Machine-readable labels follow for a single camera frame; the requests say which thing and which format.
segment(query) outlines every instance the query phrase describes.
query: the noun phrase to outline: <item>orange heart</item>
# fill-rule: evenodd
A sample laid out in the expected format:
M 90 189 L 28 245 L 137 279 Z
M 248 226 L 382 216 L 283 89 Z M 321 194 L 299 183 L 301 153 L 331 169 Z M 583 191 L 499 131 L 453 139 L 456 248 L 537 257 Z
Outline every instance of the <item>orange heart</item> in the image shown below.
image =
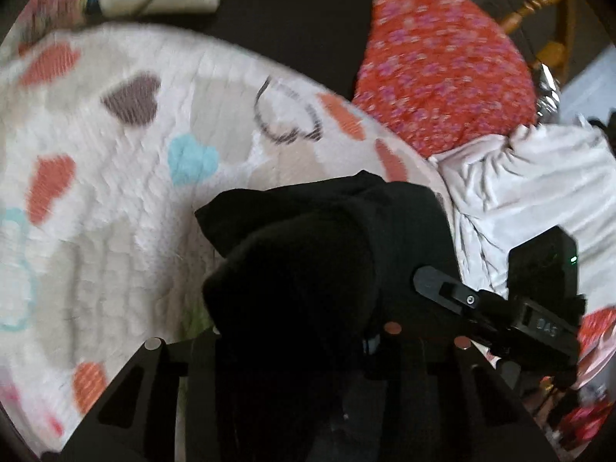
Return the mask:
M 34 225 L 43 222 L 51 202 L 66 192 L 75 177 L 75 162 L 66 154 L 38 159 L 36 175 L 28 196 L 28 218 Z
M 387 181 L 393 182 L 399 180 L 406 182 L 408 176 L 407 168 L 402 160 L 396 154 L 393 154 L 391 149 L 389 149 L 381 139 L 375 141 L 375 150 L 377 151 L 381 163 L 383 163 L 385 167 Z
M 100 363 L 85 362 L 75 368 L 73 394 L 82 415 L 87 414 L 107 387 L 107 376 Z
M 52 44 L 41 52 L 19 80 L 23 87 L 49 83 L 69 72 L 81 56 L 67 43 Z
M 340 127 L 341 131 L 355 140 L 364 140 L 366 138 L 361 118 L 355 116 L 347 109 L 342 98 L 332 94 L 317 94 L 317 96 L 330 116 L 338 122 L 338 127 Z

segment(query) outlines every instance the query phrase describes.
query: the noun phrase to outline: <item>screw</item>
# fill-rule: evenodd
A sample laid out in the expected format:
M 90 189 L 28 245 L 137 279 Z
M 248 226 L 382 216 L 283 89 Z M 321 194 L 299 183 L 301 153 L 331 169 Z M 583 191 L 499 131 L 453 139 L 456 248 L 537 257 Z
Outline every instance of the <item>screw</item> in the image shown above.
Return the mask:
M 463 351 L 470 349 L 472 342 L 468 337 L 458 336 L 454 339 L 454 345 Z
M 402 332 L 402 326 L 400 325 L 400 323 L 390 321 L 388 323 L 385 323 L 383 330 L 385 330 L 385 332 L 390 335 L 399 335 Z
M 161 344 L 161 340 L 157 337 L 151 337 L 149 339 L 146 340 L 146 343 L 144 344 L 144 346 L 146 347 L 146 349 L 148 351 L 153 351 L 155 349 L 158 349 L 160 347 Z

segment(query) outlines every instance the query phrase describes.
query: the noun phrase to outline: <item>red object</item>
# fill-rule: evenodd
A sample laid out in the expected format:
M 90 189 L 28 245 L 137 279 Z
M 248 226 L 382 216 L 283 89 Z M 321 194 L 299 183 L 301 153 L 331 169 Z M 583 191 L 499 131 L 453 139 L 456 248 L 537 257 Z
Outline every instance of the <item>red object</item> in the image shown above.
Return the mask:
M 561 444 L 573 450 L 594 438 L 612 411 L 613 403 L 603 400 L 592 407 L 576 408 L 564 417 L 558 426 Z
M 616 308 L 614 307 L 606 307 L 584 316 L 580 331 L 578 332 L 578 341 L 581 348 L 580 355 L 584 356 L 614 322 L 616 322 Z
M 528 67 L 469 0 L 374 0 L 353 103 L 424 157 L 535 123 Z
M 64 427 L 59 420 L 52 413 L 47 413 L 47 422 L 49 422 L 49 426 L 53 429 L 55 435 L 60 438 L 64 434 Z
M 47 219 L 51 203 L 69 189 L 75 177 L 73 158 L 63 154 L 38 159 L 36 175 L 28 196 L 28 218 L 34 225 Z
M 407 168 L 398 155 L 394 154 L 381 139 L 375 140 L 375 150 L 385 167 L 387 182 L 406 182 L 408 179 Z
M 355 140 L 365 140 L 362 120 L 347 109 L 344 105 L 346 100 L 334 94 L 317 94 L 317 96 L 330 116 L 338 122 L 341 131 Z
M 87 414 L 107 387 L 107 376 L 99 363 L 85 362 L 75 368 L 73 393 L 82 415 Z
M 71 50 L 69 44 L 52 44 L 41 52 L 19 80 L 23 87 L 51 83 L 75 67 L 81 52 Z

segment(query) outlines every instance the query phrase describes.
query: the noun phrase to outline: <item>white sheet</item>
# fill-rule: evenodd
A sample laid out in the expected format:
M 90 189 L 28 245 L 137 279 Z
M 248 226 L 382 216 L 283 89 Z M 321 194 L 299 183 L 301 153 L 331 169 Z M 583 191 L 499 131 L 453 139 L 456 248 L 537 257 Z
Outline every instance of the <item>white sheet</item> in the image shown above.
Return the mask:
M 433 156 L 454 203 L 465 283 L 507 295 L 507 254 L 560 225 L 578 244 L 587 313 L 616 302 L 616 160 L 586 126 L 519 126 Z

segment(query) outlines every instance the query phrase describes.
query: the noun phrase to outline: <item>brown heart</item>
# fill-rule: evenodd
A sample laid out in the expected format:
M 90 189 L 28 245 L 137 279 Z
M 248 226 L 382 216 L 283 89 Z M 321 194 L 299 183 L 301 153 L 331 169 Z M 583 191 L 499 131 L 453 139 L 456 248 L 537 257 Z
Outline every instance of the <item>brown heart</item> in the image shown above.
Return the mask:
M 158 76 L 141 73 L 103 97 L 101 102 L 122 123 L 143 127 L 156 117 L 158 104 L 155 95 L 159 88 Z

